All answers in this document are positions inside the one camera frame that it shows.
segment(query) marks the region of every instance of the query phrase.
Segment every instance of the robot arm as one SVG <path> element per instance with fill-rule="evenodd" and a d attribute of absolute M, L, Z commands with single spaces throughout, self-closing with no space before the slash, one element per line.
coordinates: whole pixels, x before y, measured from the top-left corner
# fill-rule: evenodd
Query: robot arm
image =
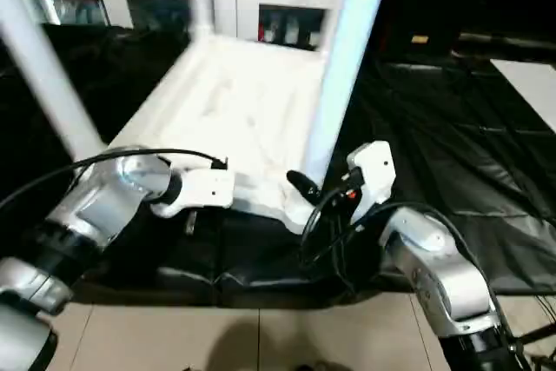
<path fill-rule="evenodd" d="M 508 344 L 485 278 L 446 226 L 403 207 L 379 244 L 410 281 L 452 370 L 530 369 Z"/>
<path fill-rule="evenodd" d="M 133 219 L 142 202 L 161 217 L 191 207 L 229 207 L 233 174 L 173 171 L 154 155 L 98 162 L 34 231 L 23 250 L 0 261 L 0 368 L 44 370 L 56 334 L 36 317 L 62 312 L 71 287 Z"/>

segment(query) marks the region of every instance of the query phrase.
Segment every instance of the black connector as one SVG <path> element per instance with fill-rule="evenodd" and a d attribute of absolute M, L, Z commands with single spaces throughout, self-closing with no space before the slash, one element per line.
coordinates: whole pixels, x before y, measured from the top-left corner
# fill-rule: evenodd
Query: black connector
<path fill-rule="evenodd" d="M 182 193 L 182 185 L 182 176 L 180 176 L 180 173 L 173 171 L 170 176 L 168 188 L 164 194 L 160 195 L 156 199 L 149 200 L 149 204 L 172 204 L 179 197 L 180 193 Z"/>
<path fill-rule="evenodd" d="M 289 183 L 312 205 L 316 206 L 321 200 L 321 190 L 319 186 L 299 171 L 291 169 L 286 173 Z"/>
<path fill-rule="evenodd" d="M 365 178 L 363 177 L 363 172 L 359 167 L 350 169 L 347 174 L 341 178 L 340 187 L 343 192 L 356 191 L 363 187 L 365 184 Z"/>
<path fill-rule="evenodd" d="M 228 158 L 226 160 L 213 160 L 210 164 L 211 169 L 228 169 Z"/>

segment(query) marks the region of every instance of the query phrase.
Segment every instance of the black cloth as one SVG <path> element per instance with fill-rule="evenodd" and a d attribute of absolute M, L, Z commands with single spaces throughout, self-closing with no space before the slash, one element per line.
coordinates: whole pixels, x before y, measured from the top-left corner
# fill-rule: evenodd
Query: black cloth
<path fill-rule="evenodd" d="M 171 34 L 118 28 L 47 31 L 106 142 L 188 44 Z M 0 194 L 7 195 L 69 158 L 6 54 L 0 64 Z M 392 200 L 427 202 L 448 215 L 497 292 L 556 293 L 556 136 L 492 64 L 366 57 L 328 181 L 345 172 L 350 151 L 375 139 L 389 141 L 394 154 Z M 45 184 L 0 211 L 0 255 L 17 249 L 23 230 L 40 222 L 69 180 Z M 187 236 L 186 218 L 157 219 L 143 208 L 77 287 L 77 300 L 320 308 L 408 290 L 376 248 L 380 222 L 303 269 L 299 237 L 278 221 L 201 211 Z"/>

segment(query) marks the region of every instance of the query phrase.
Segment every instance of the tile floor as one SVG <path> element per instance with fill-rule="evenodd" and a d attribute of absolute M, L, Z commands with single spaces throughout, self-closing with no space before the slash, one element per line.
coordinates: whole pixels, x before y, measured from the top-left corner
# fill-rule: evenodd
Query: tile floor
<path fill-rule="evenodd" d="M 533 298 L 501 303 L 516 334 L 548 323 Z M 318 360 L 352 371 L 448 370 L 413 295 L 310 312 L 74 304 L 54 326 L 61 337 L 49 371 L 287 371 Z"/>

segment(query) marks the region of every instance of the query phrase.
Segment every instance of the black plastic sheet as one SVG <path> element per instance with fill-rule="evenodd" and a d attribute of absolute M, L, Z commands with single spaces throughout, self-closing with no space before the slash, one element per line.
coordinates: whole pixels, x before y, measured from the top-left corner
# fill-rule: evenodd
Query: black plastic sheet
<path fill-rule="evenodd" d="M 188 44 L 170 34 L 114 28 L 48 32 L 106 142 Z M 7 195 L 69 158 L 7 55 L 0 63 L 0 168 L 6 174 L 0 194 Z M 389 141 L 394 153 L 393 200 L 427 202 L 448 215 L 497 292 L 556 292 L 556 136 L 492 64 L 366 59 L 328 180 L 344 173 L 349 152 L 375 139 Z M 18 236 L 56 204 L 68 180 L 47 184 L 0 213 L 0 255 L 17 249 Z M 329 256 L 303 269 L 299 238 L 277 221 L 201 212 L 188 236 L 186 218 L 162 220 L 141 210 L 78 287 L 77 300 L 319 308 L 408 290 L 376 249 L 379 222 L 345 245 L 340 265 Z"/>

